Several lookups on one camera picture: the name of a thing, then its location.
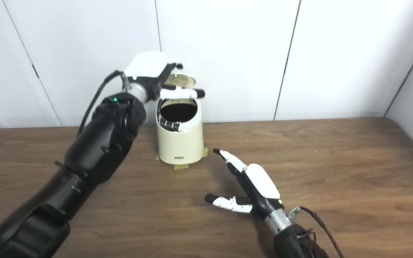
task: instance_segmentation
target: cream trash can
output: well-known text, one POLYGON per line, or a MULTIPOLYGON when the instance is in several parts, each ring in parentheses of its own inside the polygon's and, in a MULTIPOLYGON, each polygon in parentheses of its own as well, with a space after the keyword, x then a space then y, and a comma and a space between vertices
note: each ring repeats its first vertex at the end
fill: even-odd
MULTIPOLYGON (((191 88, 194 78, 173 74, 168 85, 191 88)), ((198 99, 160 98, 156 110, 159 158, 168 164, 183 165, 203 157, 202 107, 198 99)))

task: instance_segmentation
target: white robotic hand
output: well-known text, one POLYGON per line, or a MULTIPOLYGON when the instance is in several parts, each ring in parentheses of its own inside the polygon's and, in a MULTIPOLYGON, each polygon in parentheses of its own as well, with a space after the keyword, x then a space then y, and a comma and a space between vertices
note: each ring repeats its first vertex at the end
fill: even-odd
POLYGON ((182 69, 181 62, 168 58, 162 52, 152 51, 137 54, 132 63, 121 74, 123 88, 142 103, 158 98, 203 98, 205 96, 203 90, 164 85, 175 68, 182 69))
POLYGON ((285 213, 277 187, 260 165, 245 165, 236 156, 224 150, 213 149, 226 162, 248 197, 226 198, 207 194, 205 201, 234 212, 253 211, 267 224, 274 235, 292 225, 294 215, 285 213))

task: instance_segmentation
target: wooden table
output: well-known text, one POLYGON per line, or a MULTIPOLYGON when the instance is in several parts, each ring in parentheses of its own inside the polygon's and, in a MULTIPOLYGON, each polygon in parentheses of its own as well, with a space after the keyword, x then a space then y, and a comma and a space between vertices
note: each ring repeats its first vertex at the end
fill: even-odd
MULTIPOLYGON (((56 172, 77 128, 0 129, 0 222, 56 172)), ((174 170, 148 125, 114 176, 70 222, 55 257, 274 257, 265 224, 203 201, 243 196, 213 148, 262 165, 291 209, 320 215, 346 257, 413 257, 413 142, 388 119, 205 124, 208 157, 174 170)), ((306 214, 295 222, 318 232, 306 214)))

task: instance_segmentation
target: black cable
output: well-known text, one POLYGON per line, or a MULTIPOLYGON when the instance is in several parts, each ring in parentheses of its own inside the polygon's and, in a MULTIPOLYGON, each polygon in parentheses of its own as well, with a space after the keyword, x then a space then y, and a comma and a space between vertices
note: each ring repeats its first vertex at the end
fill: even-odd
POLYGON ((339 248, 339 245, 337 244, 336 240, 334 239, 334 237, 331 235, 331 233, 329 232, 328 228, 326 227, 326 225, 323 223, 323 221, 320 219, 320 217, 318 217, 318 215, 316 214, 316 212, 311 211, 310 209, 307 209, 305 207, 299 206, 300 209, 304 210, 305 212, 307 212, 308 214, 310 214, 312 216, 312 218, 314 218, 316 220, 316 222, 318 222, 318 224, 321 226, 321 228, 326 232, 326 234, 328 235, 329 239, 331 239, 332 244, 334 245, 334 248, 336 249, 337 253, 339 254, 340 258, 345 258, 341 248, 339 248))
POLYGON ((107 85, 110 82, 110 80, 112 80, 115 77, 119 76, 121 73, 122 72, 119 72, 118 70, 114 71, 112 74, 108 75, 108 77, 106 77, 105 80, 103 81, 103 83, 100 85, 100 87, 98 88, 98 90, 95 93, 95 96, 92 99, 92 102, 90 103, 89 107, 85 111, 84 117, 82 118, 81 125, 79 125, 79 130, 77 131, 78 136, 79 136, 79 134, 81 134, 82 130, 84 129, 85 122, 87 122, 87 118, 89 117, 90 111, 92 110, 93 105, 95 105, 95 102, 98 99, 98 97, 100 96, 103 88, 105 88, 105 85, 107 85))

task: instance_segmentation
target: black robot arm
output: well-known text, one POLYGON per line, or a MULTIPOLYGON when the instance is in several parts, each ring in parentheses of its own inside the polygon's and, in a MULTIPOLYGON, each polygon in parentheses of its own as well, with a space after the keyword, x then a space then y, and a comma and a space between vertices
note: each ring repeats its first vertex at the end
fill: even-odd
POLYGON ((160 95, 179 62, 161 52, 138 54, 125 72, 115 72, 99 88, 65 163, 32 198, 0 224, 0 258, 50 258, 70 232, 69 221, 95 188, 107 181, 130 151, 146 120, 144 104, 160 95), (88 113, 104 85, 117 75, 123 92, 105 98, 91 122, 88 113))

